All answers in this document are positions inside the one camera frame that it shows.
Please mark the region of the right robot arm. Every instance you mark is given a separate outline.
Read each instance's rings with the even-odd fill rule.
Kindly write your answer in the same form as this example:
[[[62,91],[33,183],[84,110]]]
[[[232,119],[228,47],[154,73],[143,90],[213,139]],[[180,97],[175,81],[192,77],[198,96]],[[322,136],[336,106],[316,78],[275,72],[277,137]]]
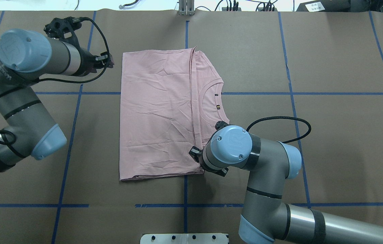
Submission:
[[[247,170],[239,236],[247,244],[383,244],[383,226],[324,213],[282,201],[285,181],[295,178],[302,156],[294,146],[271,141],[220,121],[203,149],[190,156],[211,173],[229,167]]]

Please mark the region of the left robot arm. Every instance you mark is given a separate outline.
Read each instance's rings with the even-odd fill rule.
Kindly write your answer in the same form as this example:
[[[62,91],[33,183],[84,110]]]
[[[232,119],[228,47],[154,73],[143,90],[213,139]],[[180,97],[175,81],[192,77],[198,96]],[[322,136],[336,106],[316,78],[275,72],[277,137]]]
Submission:
[[[67,138],[31,88],[46,74],[85,76],[112,68],[107,49],[92,55],[78,40],[48,38],[10,29],[0,37],[0,173],[19,161],[41,160],[67,144]]]

